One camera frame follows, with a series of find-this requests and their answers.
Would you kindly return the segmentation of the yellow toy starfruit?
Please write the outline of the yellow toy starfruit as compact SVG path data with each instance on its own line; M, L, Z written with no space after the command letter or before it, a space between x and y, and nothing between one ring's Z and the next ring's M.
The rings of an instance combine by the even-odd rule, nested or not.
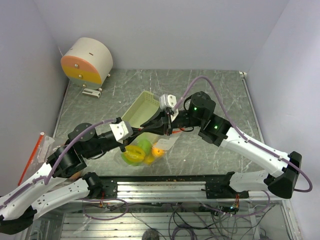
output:
M145 151L136 145L128 145L123 153L124 158L131 164L137 164L144 161L146 157Z

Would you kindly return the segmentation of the orange toy mango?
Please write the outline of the orange toy mango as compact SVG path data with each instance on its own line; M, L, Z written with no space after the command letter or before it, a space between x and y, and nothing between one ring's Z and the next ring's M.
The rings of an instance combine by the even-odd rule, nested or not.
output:
M152 146L152 149L151 149L151 154L154 158L158 159L158 158L161 158L165 155L166 151L159 148L159 147L156 147L156 143Z

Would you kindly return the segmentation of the yellow toy fruit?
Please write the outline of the yellow toy fruit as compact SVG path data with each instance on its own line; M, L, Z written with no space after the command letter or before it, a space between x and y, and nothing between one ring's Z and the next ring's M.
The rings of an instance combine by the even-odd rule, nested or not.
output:
M146 165L151 165L155 161L155 159L156 158L152 154L149 154L144 158L143 163Z

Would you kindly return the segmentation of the green toy round vegetable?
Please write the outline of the green toy round vegetable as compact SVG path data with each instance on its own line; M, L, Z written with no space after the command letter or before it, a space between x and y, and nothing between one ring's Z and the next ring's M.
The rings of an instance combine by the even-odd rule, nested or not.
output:
M153 145L148 139L141 139L137 143L137 146L140 147L145 152L146 155L149 155Z

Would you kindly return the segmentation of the green toy leaf vegetable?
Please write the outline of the green toy leaf vegetable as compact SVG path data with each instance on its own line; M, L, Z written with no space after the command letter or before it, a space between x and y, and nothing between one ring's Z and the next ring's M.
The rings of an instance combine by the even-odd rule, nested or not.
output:
M131 166L134 166L134 167L140 165L139 162L132 162L132 161L128 160L128 158L127 158L124 154L121 154L121 158L122 158L122 160L123 160L125 163L127 163L128 165L131 165Z

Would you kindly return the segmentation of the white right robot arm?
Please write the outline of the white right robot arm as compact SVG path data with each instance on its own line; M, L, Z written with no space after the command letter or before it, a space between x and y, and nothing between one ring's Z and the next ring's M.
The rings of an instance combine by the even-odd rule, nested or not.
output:
M269 191L273 195L290 199L300 175L302 155L296 151L286 153L276 150L248 136L214 113L216 103L203 91L186 100L189 108L172 110L176 102L173 95L160 97L155 114L141 124L143 133L171 135L174 129L199 128L198 136L208 144L234 151L263 168L260 172L232 173L220 186L226 198L243 191Z

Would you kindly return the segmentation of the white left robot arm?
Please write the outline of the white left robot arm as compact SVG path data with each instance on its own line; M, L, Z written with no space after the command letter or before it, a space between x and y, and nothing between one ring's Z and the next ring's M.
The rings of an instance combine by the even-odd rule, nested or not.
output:
M94 172L88 172L64 187L54 187L86 168L85 159L100 157L115 148L124 150L141 134L140 128L129 126L119 117L106 122L111 130L102 134L97 134L96 127L103 125L103 121L77 125L65 145L58 147L31 177L1 196L2 234L22 232L47 212L73 200L91 200L102 195L103 183Z

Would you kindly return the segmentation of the clear bag orange zipper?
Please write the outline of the clear bag orange zipper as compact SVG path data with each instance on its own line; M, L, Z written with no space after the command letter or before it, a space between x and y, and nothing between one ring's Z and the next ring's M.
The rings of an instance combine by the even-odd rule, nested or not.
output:
M46 161L46 154L49 153L49 147L54 143L54 139L52 137L49 137L48 135L46 135L44 132L41 132L39 135L39 138L35 144L35 147L30 155L30 158L22 172L22 175L20 177L20 180L18 182L18 186L20 186L23 182L24 182L24 177L27 173L28 168L32 165L36 163L44 163ZM72 151L74 151L73 147L71 146L68 151L66 151L65 155L63 155L63 157L67 157L67 154L71 154ZM77 170L77 172L75 172L71 177L69 177L70 180L72 181L76 181L78 179L80 179L82 176L82 171L81 170ZM47 177L45 176L44 179L40 178L40 180L44 180L44 183L49 183L49 181L51 179L53 179L53 174L50 178L47 179Z

